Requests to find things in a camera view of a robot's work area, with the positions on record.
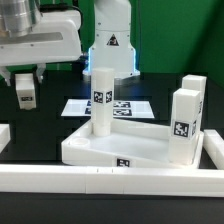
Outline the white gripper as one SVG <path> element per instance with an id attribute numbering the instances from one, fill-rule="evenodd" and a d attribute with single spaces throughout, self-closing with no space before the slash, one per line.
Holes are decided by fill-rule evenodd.
<path id="1" fill-rule="evenodd" d="M 36 77 L 41 83 L 45 63 L 77 60 L 81 56 L 80 26 L 79 12 L 50 12 L 43 14 L 30 34 L 0 38 L 0 75 L 6 84 L 11 85 L 11 73 L 4 66 L 38 64 Z"/>

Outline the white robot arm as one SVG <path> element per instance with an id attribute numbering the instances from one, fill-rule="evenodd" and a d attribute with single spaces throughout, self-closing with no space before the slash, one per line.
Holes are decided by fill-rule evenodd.
<path id="1" fill-rule="evenodd" d="M 83 74 L 90 76 L 97 67 L 109 67 L 118 80 L 137 76 L 129 0 L 93 1 L 95 40 Z M 36 76 L 42 79 L 47 64 L 78 60 L 83 55 L 82 23 L 81 10 L 64 2 L 0 0 L 0 76 L 9 81 L 11 66 L 35 65 Z"/>

